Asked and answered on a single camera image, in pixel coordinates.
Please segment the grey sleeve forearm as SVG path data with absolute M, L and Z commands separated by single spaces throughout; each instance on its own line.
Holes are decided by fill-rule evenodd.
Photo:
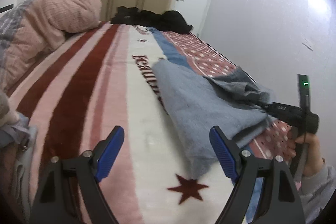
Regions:
M 335 169 L 323 163 L 313 176 L 302 176 L 298 190 L 306 223 L 313 223 L 321 214 L 335 191 Z

